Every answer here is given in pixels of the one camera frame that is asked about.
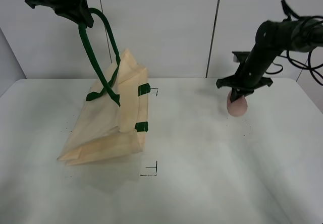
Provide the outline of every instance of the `pink object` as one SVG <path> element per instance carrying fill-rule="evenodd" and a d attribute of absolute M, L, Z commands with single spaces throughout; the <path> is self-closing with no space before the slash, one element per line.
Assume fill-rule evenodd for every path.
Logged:
<path fill-rule="evenodd" d="M 232 115 L 233 117 L 240 117 L 243 116 L 248 109 L 248 103 L 246 101 L 246 98 L 244 96 L 240 97 L 234 102 L 230 101 L 231 91 L 228 94 L 227 98 L 227 109 L 228 113 Z"/>

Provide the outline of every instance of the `beige paper bag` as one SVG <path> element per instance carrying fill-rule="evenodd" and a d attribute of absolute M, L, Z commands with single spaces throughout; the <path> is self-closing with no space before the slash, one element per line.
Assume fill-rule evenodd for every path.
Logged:
<path fill-rule="evenodd" d="M 107 80 L 116 68 L 116 62 L 109 66 L 104 73 Z M 112 87 L 120 95 L 120 107 L 108 94 L 86 101 L 58 160 L 76 165 L 141 152 L 148 130 L 147 81 L 147 68 L 125 50 Z M 102 89 L 97 79 L 90 91 Z"/>

